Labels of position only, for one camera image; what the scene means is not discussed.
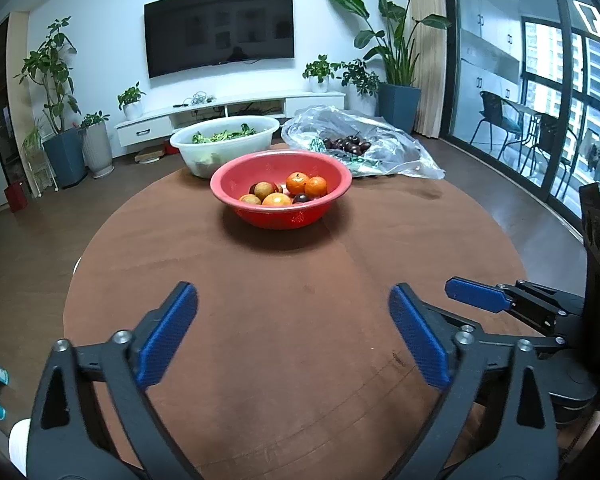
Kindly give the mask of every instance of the white tv cabinet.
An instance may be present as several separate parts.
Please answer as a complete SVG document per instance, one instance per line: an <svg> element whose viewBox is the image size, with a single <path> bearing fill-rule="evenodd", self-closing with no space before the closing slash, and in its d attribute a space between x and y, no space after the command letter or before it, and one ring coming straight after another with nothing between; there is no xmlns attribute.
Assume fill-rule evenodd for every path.
<svg viewBox="0 0 600 480"><path fill-rule="evenodd" d="M302 91L272 91L219 97L212 103L179 108L162 108L142 115L139 119L116 125L121 146L131 146L146 140L169 137L186 126L218 117L248 115L259 110L277 119L292 118L296 111L315 105L344 108L344 94L325 92L317 94Z"/></svg>

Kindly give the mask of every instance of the red plastic bowl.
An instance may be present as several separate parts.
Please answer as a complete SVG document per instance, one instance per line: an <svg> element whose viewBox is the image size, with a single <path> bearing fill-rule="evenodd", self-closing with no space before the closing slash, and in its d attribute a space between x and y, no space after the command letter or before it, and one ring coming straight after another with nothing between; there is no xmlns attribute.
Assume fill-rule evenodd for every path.
<svg viewBox="0 0 600 480"><path fill-rule="evenodd" d="M267 207L240 202L257 182L283 183L295 171L327 181L328 193L311 202L286 207ZM211 191L244 221L265 229L296 229L322 218L331 203L347 192L351 173L330 156L313 152L271 150L250 153L228 162L211 177Z"/></svg>

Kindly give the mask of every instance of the metal screw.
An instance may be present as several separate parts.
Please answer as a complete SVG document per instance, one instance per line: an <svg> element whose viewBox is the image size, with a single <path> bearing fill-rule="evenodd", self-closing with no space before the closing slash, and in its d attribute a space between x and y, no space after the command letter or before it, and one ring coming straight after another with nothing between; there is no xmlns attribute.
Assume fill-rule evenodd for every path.
<svg viewBox="0 0 600 480"><path fill-rule="evenodd" d="M129 330L119 330L111 338L114 343L122 345L131 341L131 332Z"/></svg>
<svg viewBox="0 0 600 480"><path fill-rule="evenodd" d="M468 332L461 330L460 332L456 332L456 341L458 341L461 345L470 345L475 341L475 338Z"/></svg>
<svg viewBox="0 0 600 480"><path fill-rule="evenodd" d="M523 352L531 352L534 348L528 339L518 339L516 344Z"/></svg>
<svg viewBox="0 0 600 480"><path fill-rule="evenodd" d="M64 352L71 346L71 343L68 339L59 339L54 343L54 351L56 352Z"/></svg>

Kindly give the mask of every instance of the round wooden table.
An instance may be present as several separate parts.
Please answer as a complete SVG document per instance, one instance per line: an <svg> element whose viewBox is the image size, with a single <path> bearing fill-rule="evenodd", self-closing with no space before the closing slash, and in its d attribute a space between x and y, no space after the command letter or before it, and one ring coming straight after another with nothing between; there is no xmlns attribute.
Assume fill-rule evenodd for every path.
<svg viewBox="0 0 600 480"><path fill-rule="evenodd" d="M323 220L276 232L245 224L184 169L135 195L93 237L64 331L75 345L107 340L191 282L198 316L148 395L205 479L380 480L438 397L389 316L392 285L407 282L489 332L532 333L447 299L455 275L525 277L496 222L446 181L356 179Z"/></svg>

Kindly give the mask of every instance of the blue gripper pad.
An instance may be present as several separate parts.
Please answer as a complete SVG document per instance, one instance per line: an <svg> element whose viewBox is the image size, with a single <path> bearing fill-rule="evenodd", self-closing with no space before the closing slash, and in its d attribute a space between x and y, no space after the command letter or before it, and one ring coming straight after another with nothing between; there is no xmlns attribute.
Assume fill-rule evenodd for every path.
<svg viewBox="0 0 600 480"><path fill-rule="evenodd" d="M443 390L451 382L447 354L425 320L427 312L427 307L406 283L391 289L389 313L398 332L427 384Z"/></svg>
<svg viewBox="0 0 600 480"><path fill-rule="evenodd" d="M196 288L180 282L160 308L149 311L134 330L131 358L143 390L158 384L198 312Z"/></svg>
<svg viewBox="0 0 600 480"><path fill-rule="evenodd" d="M510 300L502 290L457 276L446 282L445 292L452 300L476 306L488 312L502 312L511 307Z"/></svg>

